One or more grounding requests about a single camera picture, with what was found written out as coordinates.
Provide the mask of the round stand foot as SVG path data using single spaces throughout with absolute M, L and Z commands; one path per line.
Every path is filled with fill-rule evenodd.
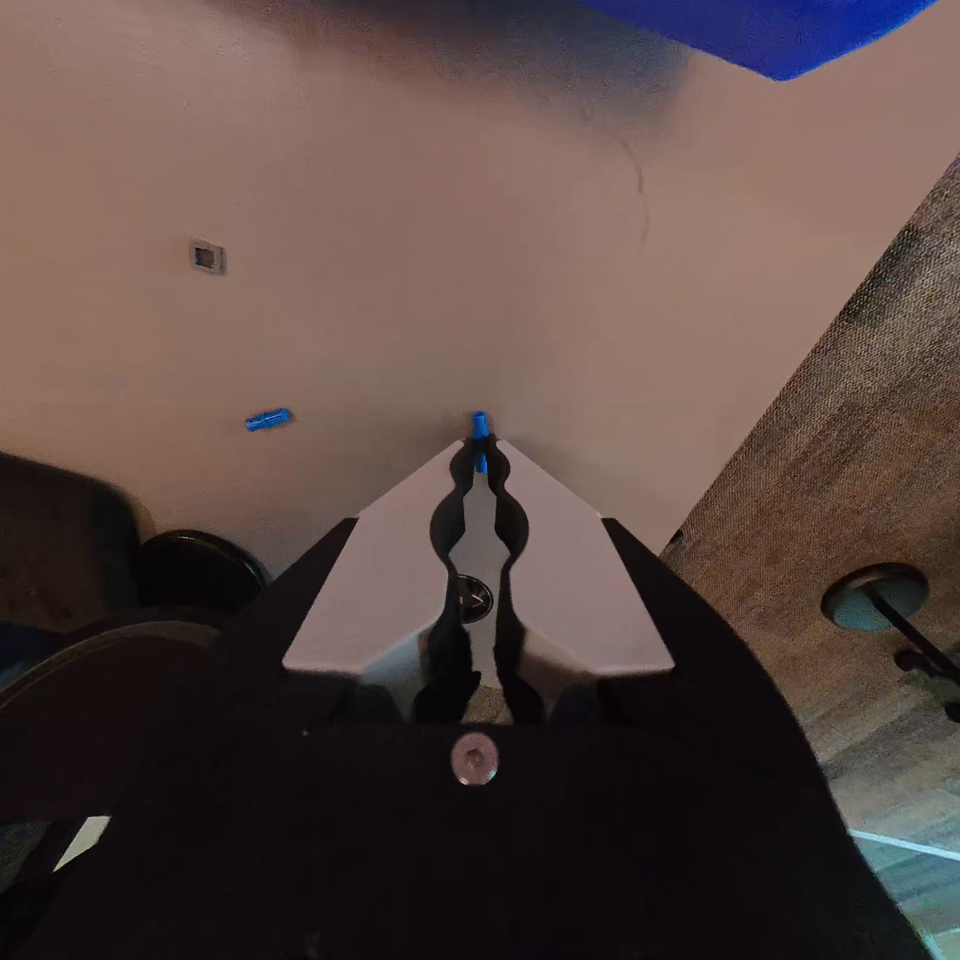
M 897 561 L 873 563 L 853 570 L 822 594 L 821 615 L 834 626 L 859 633 L 896 631 L 905 645 L 892 655 L 903 673 L 920 672 L 951 687 L 941 702 L 945 718 L 959 724 L 958 661 L 928 639 L 911 621 L 930 599 L 928 577 L 917 567 Z

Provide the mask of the blue plastic bin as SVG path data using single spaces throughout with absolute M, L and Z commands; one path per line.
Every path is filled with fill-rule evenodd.
M 932 1 L 585 1 L 613 20 L 786 82 L 872 45 Z

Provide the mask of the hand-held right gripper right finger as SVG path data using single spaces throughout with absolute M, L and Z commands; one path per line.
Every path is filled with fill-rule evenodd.
M 514 724 L 573 687 L 666 675 L 675 660 L 601 514 L 509 442 L 485 440 L 493 530 L 507 550 L 493 658 Z

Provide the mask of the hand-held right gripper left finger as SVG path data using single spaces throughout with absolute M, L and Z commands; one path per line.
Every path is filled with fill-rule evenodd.
M 386 690 L 401 715 L 457 724 L 479 686 L 451 558 L 466 532 L 474 443 L 442 450 L 356 517 L 282 660 Z

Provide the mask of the round black table grommet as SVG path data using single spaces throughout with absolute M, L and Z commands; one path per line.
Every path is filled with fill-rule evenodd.
M 495 607 L 495 594 L 473 575 L 459 574 L 457 579 L 460 620 L 469 626 L 488 617 Z

